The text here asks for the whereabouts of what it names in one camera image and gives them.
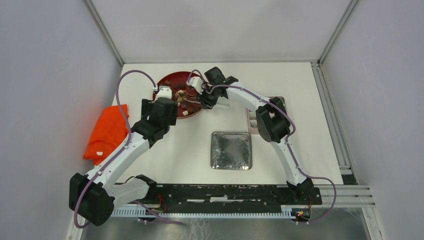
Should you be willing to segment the metal serving tongs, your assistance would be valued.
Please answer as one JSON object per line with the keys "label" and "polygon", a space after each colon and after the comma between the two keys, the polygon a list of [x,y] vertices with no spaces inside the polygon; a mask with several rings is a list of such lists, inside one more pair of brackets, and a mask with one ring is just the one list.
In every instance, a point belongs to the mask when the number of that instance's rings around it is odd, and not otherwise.
{"label": "metal serving tongs", "polygon": [[[191,94],[188,94],[185,91],[178,91],[176,93],[173,93],[172,99],[176,100],[180,104],[182,104],[182,103],[192,103],[192,104],[201,105],[198,101],[198,94],[197,95],[191,95]],[[229,109],[230,105],[228,103],[219,103],[217,101],[217,103],[214,107]]]}

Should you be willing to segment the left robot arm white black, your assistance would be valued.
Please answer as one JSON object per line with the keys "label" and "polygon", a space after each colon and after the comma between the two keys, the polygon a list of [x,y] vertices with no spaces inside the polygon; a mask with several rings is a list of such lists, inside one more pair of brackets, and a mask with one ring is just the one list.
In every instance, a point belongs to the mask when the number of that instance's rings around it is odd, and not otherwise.
{"label": "left robot arm white black", "polygon": [[163,139],[171,126],[176,125],[178,104],[159,97],[142,100],[142,118],[134,124],[126,139],[103,161],[86,174],[75,173],[69,182],[69,208],[74,211],[74,224],[78,216],[88,223],[101,226],[113,211],[136,200],[153,203],[157,190],[147,181],[134,178],[117,184],[121,175],[147,152],[157,141]]}

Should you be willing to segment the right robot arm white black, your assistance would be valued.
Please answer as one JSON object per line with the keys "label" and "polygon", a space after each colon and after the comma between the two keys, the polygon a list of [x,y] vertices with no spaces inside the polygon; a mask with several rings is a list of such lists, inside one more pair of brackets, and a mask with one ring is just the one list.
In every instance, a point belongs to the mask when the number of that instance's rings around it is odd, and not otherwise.
{"label": "right robot arm white black", "polygon": [[272,145],[285,171],[289,199],[295,204],[302,204],[309,198],[314,184],[303,171],[289,140],[296,127],[287,115],[282,97],[259,95],[237,78],[225,77],[218,67],[208,70],[205,76],[189,75],[186,83],[197,92],[196,99],[205,110],[211,110],[219,98],[226,98],[255,113],[259,135]]}

